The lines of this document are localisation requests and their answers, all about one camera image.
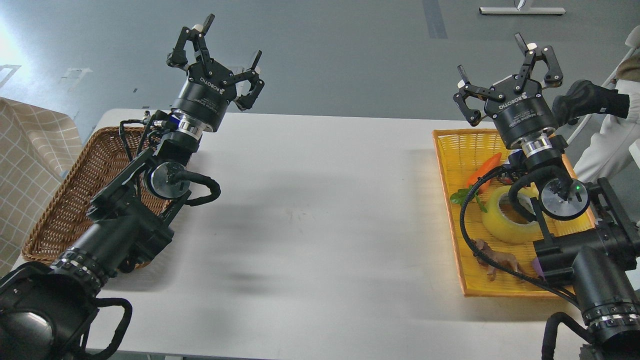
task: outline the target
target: table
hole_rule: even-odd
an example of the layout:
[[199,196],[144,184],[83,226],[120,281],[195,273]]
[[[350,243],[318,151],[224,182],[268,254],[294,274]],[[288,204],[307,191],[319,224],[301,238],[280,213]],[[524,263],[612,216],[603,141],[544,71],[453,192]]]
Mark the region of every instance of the table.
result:
[[[142,116],[111,110],[98,128]],[[490,127],[483,122],[481,126]],[[259,359],[539,358],[559,299],[465,298],[431,132],[462,121],[228,113],[189,169],[221,197],[100,297],[134,308],[121,351]],[[205,189],[194,186],[194,195]],[[89,348],[121,317],[104,309]],[[559,331],[556,356],[582,344]]]

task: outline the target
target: tape roll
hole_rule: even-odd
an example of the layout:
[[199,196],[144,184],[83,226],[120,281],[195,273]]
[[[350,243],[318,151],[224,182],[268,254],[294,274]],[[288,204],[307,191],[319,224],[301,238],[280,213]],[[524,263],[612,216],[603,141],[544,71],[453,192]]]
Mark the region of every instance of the tape roll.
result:
[[[511,244],[521,244],[540,239],[537,222],[527,222],[509,203],[510,186],[497,188],[489,196],[486,213],[482,213],[484,227],[498,240]],[[538,196],[535,190],[523,188],[518,192],[518,201],[533,212],[529,198]]]

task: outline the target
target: beige cloth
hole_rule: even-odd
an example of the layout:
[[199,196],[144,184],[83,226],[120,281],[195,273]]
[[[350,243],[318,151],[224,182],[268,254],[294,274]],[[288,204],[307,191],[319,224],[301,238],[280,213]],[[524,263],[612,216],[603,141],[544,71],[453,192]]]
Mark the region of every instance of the beige cloth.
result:
[[81,150],[68,116],[0,98],[0,276]]
[[616,79],[640,83],[640,54],[635,54],[620,63],[616,71]]

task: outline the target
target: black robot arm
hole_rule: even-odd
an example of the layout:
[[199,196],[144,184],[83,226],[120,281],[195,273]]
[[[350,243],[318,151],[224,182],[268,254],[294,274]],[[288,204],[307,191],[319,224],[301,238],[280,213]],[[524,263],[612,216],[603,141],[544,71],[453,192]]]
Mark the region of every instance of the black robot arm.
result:
[[[562,83],[555,54],[550,46],[526,44],[519,34],[516,41],[525,56],[519,73],[490,88],[471,85],[458,67],[462,81],[454,100],[462,114],[472,126],[477,125],[481,112],[470,110],[465,100],[471,96],[484,101],[484,111],[493,119],[505,147],[514,150],[508,165],[480,178],[467,195],[460,215],[463,237],[476,256],[513,274],[474,249],[464,223],[466,206],[481,183],[502,172],[514,174],[509,199],[528,221],[537,221],[543,233],[543,239],[533,243],[537,256],[534,267],[540,278],[514,275],[576,305],[586,325],[585,329],[567,315],[554,314],[545,330],[542,358],[553,358],[557,326],[565,323],[588,342],[581,359],[636,359],[627,356],[640,354],[640,300],[624,271],[635,269],[640,256],[637,230],[606,179],[584,184],[569,176],[561,159],[567,144],[554,134],[564,124],[551,113],[541,94],[542,85],[531,79],[534,64],[542,60],[548,66],[547,87]],[[533,214],[517,199],[518,190],[531,183],[539,190],[531,199]],[[549,231],[543,213],[560,221],[571,220],[589,205],[600,219],[594,229],[564,236]],[[562,287],[567,285],[573,286],[575,294]]]
[[[132,316],[125,299],[98,299],[109,278],[130,272],[153,260],[172,240],[171,221],[184,205],[197,206],[220,196],[210,177],[186,170],[198,150],[203,131],[216,131],[231,101],[241,110],[251,108],[264,82],[253,67],[234,76],[209,57],[204,42],[213,14],[204,26],[183,28],[167,64],[187,71],[188,78],[170,113],[157,111],[142,121],[142,142],[150,147],[138,155],[91,200],[87,216],[93,225],[65,252],[46,266],[21,265],[0,279],[0,358],[2,360],[107,359],[118,348]],[[192,41],[196,62],[188,66],[184,52]],[[228,84],[223,80],[232,79]],[[252,89],[236,95],[235,84],[247,80]],[[170,205],[156,215],[141,201],[142,185]],[[189,199],[191,183],[211,194]],[[109,346],[98,354],[86,352],[88,329],[99,308],[120,306],[124,315]]]

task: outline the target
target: toy carrot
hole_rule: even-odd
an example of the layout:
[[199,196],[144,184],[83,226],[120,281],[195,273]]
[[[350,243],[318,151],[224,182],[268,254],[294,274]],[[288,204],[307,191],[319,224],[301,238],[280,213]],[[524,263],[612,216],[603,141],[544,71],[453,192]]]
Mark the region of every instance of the toy carrot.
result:
[[[498,152],[496,155],[493,155],[491,158],[485,161],[473,174],[471,174],[471,176],[469,176],[469,178],[467,179],[467,188],[470,185],[475,184],[478,181],[478,179],[484,176],[486,173],[488,173],[489,170],[500,165],[501,157],[502,157],[502,153]],[[491,183],[491,179],[489,179],[489,181],[487,181],[486,183],[482,184],[480,186],[480,189],[478,189],[478,193],[483,193],[487,191],[487,189],[489,189],[490,183]]]

